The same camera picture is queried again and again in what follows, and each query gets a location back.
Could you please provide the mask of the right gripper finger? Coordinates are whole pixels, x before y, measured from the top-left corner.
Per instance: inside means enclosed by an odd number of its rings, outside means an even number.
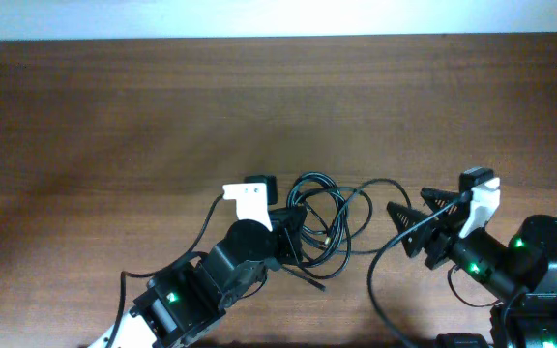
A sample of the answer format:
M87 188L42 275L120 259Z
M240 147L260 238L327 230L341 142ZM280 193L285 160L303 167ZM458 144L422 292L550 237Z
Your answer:
M422 188L420 195L433 213L438 213L449 206L449 209L436 218L432 226L462 227L468 219L472 199L470 190L451 192L436 188Z
M409 258L416 257L425 248L436 218L395 202L387 204L387 212L397 230L391 245L402 245Z

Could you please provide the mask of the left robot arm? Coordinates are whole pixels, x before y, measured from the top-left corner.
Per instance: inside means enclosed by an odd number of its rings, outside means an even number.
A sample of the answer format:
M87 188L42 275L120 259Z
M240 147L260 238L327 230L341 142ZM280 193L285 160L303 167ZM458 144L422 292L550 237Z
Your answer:
M94 347L189 347L226 310L265 284L270 271L303 260L304 207L269 212L270 225L241 219L208 251L188 251L147 274L120 273L114 324Z

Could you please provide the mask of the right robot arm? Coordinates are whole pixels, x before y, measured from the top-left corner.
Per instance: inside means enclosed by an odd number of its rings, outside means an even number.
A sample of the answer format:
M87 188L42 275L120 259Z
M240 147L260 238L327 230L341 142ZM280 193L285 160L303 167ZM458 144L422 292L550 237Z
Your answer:
M451 262L496 298L490 310L494 346L557 347L557 217L529 216L502 244L486 230L499 189L423 188L421 195L431 215L387 206L407 256L425 253L432 270Z

